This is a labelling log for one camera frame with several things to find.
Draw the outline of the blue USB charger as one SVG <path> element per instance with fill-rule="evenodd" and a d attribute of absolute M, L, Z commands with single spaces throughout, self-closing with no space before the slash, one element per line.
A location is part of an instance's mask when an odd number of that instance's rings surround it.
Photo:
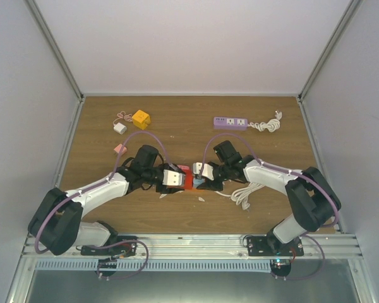
<path fill-rule="evenodd" d="M 199 179 L 199 178 L 194 178 L 193 179 L 193 187 L 194 188 L 197 188 L 198 186 L 200 186 L 203 183 L 204 183 L 203 179 Z"/>

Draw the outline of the red cube socket adapter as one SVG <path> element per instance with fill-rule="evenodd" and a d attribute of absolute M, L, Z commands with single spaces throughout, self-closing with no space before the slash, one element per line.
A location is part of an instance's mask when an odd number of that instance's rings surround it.
<path fill-rule="evenodd" d="M 181 170 L 185 174 L 183 188 L 184 190 L 193 189 L 193 173 L 189 167 L 182 167 Z"/>

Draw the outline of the yellow cube socket adapter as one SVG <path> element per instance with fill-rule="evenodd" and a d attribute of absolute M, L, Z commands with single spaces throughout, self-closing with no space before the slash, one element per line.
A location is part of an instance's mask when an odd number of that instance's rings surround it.
<path fill-rule="evenodd" d="M 151 118 L 146 112 L 138 110 L 132 115 L 132 122 L 134 126 L 141 130 L 145 130 L 150 125 Z"/>

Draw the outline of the white USB charger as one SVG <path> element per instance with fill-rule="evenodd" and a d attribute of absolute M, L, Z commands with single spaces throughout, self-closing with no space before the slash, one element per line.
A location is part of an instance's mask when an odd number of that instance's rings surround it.
<path fill-rule="evenodd" d="M 113 130 L 115 130 L 115 132 L 117 132 L 118 134 L 124 134 L 127 130 L 127 127 L 119 122 L 114 125 Z"/>

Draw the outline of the purple power strip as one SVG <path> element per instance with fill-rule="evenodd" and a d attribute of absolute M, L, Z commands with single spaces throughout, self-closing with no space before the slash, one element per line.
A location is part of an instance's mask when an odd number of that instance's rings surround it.
<path fill-rule="evenodd" d="M 214 129 L 245 131 L 248 128 L 248 120 L 235 117 L 214 117 L 213 125 Z"/>

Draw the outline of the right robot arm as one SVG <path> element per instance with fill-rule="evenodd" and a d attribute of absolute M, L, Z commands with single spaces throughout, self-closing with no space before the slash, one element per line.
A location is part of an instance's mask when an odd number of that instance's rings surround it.
<path fill-rule="evenodd" d="M 265 236 L 270 253 L 284 254 L 290 243 L 308 232 L 339 220 L 341 203 L 326 178 L 315 167 L 294 170 L 273 165 L 253 155 L 242 157 L 228 140 L 214 147 L 220 164 L 195 162 L 193 173 L 204 181 L 198 189 L 222 191 L 223 182 L 231 180 L 261 185 L 284 194 L 292 214 L 271 228 Z"/>

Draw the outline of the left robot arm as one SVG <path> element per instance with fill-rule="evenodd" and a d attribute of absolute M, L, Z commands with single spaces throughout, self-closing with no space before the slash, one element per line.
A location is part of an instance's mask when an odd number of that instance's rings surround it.
<path fill-rule="evenodd" d="M 118 232 L 105 222 L 87 223 L 82 218 L 105 203 L 126 196 L 138 189 L 152 187 L 161 194 L 174 194 L 184 184 L 185 173 L 173 163 L 156 160 L 158 149 L 143 145 L 135 157 L 105 177 L 77 189 L 62 191 L 54 187 L 47 192 L 28 225 L 35 237 L 38 254 L 51 252 L 55 256 L 73 246 L 115 254 L 121 241 Z"/>

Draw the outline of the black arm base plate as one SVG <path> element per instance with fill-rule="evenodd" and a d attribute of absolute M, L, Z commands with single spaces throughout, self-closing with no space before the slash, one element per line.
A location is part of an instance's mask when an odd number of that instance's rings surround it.
<path fill-rule="evenodd" d="M 304 255 L 303 245 L 298 237 L 284 244 L 272 235 L 245 235 L 242 245 L 247 248 L 248 256 L 293 257 Z"/>

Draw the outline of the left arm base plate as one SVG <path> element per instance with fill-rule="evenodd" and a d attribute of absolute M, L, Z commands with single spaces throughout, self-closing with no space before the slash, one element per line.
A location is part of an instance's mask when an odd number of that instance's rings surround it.
<path fill-rule="evenodd" d="M 130 257 L 136 254 L 138 238 L 133 235 L 117 235 L 103 246 L 77 246 L 82 256 Z"/>

